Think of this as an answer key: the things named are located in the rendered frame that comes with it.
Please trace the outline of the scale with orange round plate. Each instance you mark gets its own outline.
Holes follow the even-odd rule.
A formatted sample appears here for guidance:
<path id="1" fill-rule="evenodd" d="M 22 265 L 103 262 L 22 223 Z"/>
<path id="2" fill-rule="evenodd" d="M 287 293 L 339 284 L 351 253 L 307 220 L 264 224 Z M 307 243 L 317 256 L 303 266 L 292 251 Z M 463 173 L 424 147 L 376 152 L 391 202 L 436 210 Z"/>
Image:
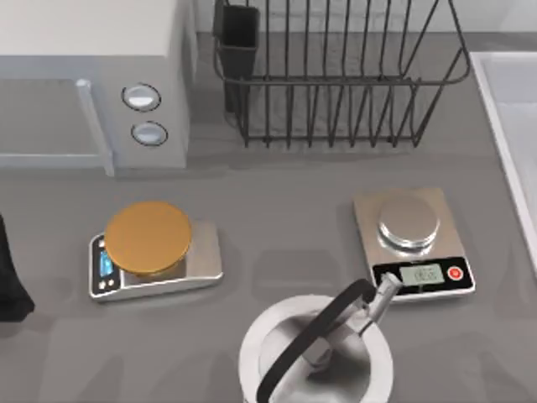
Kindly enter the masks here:
<path id="1" fill-rule="evenodd" d="M 198 290 L 223 276 L 216 224 L 166 201 L 124 207 L 88 244 L 88 295 L 99 303 Z"/>

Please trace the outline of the pale microwave oven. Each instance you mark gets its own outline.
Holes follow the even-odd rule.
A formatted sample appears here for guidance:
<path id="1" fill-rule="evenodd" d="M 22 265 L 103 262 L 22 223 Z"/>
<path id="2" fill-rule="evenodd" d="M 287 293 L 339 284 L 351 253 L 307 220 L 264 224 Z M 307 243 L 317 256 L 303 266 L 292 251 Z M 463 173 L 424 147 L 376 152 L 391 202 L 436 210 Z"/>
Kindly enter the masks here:
<path id="1" fill-rule="evenodd" d="M 104 170 L 79 79 L 91 82 L 115 175 L 185 168 L 197 59 L 192 0 L 0 0 L 0 169 Z M 159 91 L 158 108 L 123 103 L 137 83 Z M 147 121 L 168 131 L 159 147 L 131 137 Z"/>

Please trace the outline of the small microwave knob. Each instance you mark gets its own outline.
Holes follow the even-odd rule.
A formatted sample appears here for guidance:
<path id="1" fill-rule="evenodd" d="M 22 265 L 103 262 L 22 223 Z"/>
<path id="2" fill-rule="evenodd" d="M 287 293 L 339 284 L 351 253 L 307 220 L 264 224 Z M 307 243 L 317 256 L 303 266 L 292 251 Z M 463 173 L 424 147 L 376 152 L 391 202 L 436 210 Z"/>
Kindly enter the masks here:
<path id="1" fill-rule="evenodd" d="M 160 123 L 147 121 L 134 124 L 131 127 L 131 137 L 142 146 L 159 147 L 167 141 L 169 135 Z"/>

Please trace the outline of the black cutlery holder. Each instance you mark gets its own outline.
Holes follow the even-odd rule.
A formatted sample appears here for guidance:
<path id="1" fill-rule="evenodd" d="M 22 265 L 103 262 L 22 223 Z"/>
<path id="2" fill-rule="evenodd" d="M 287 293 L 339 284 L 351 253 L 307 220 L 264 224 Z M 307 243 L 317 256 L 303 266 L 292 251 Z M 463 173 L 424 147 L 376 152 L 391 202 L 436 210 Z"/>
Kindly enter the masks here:
<path id="1" fill-rule="evenodd" d="M 237 81 L 249 81 L 253 75 L 260 12 L 256 7 L 230 4 L 228 0 L 215 0 L 214 11 L 213 36 L 222 68 L 225 110 L 237 113 L 241 110 Z"/>

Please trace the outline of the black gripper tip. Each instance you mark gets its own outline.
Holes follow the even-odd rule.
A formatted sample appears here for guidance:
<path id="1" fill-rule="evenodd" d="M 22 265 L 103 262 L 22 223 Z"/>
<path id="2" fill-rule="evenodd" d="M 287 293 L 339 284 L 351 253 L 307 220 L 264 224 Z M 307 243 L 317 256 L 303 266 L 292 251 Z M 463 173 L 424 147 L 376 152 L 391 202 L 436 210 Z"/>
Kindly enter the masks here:
<path id="1" fill-rule="evenodd" d="M 0 322 L 22 322 L 35 309 L 15 269 L 3 216 L 0 214 Z"/>

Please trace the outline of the scale with silver round plate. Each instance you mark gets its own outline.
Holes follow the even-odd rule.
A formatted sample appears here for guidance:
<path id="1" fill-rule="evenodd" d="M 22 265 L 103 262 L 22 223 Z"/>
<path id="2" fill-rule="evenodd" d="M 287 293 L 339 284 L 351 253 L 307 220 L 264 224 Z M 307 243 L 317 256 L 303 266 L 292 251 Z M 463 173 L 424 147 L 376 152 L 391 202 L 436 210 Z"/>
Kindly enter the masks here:
<path id="1" fill-rule="evenodd" d="M 372 282 L 402 287 L 395 303 L 470 295 L 476 281 L 442 189 L 358 193 L 353 210 Z"/>

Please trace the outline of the large microwave knob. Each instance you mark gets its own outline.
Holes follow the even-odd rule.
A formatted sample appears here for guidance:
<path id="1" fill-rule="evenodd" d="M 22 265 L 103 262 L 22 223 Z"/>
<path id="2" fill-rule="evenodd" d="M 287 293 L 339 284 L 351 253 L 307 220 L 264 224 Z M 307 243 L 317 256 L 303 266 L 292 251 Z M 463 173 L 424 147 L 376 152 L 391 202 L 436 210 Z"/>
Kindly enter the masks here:
<path id="1" fill-rule="evenodd" d="M 127 107 L 140 113 L 155 110 L 162 100 L 159 91 L 146 83 L 125 86 L 121 91 L 121 98 Z"/>

